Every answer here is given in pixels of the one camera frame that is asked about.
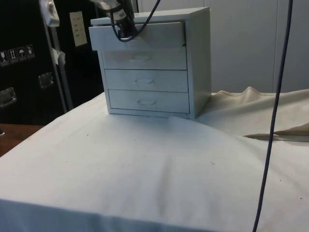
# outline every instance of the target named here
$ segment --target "wooden surface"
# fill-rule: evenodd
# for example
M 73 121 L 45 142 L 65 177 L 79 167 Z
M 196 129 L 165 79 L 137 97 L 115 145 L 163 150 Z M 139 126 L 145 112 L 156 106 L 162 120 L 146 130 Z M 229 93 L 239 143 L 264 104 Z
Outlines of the wooden surface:
M 0 136 L 0 157 L 42 127 L 43 126 L 0 124 L 0 129 L 5 133 L 3 136 Z

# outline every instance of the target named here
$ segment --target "table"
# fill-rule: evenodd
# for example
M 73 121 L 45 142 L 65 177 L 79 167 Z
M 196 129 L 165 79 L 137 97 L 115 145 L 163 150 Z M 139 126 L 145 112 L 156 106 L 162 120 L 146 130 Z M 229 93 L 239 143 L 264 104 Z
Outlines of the table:
M 43 126 L 0 124 L 0 129 L 5 133 L 0 136 L 0 157 L 33 135 Z
M 109 115 L 100 95 L 0 158 L 0 231 L 250 231 L 267 142 L 242 135 L 268 130 L 273 97 L 222 92 L 191 121 Z M 308 100 L 283 94 L 276 130 L 308 123 Z M 307 231 L 308 176 L 309 143 L 274 142 L 259 230 Z

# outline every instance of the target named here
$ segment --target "white drawer cabinet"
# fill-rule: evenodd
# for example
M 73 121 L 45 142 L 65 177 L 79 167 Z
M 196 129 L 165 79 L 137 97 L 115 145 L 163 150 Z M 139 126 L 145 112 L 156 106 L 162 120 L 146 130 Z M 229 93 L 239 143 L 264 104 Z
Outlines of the white drawer cabinet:
M 137 27 L 148 15 L 135 14 Z M 91 23 L 109 113 L 198 115 L 211 96 L 209 8 L 157 11 L 128 43 L 117 40 L 109 18 Z

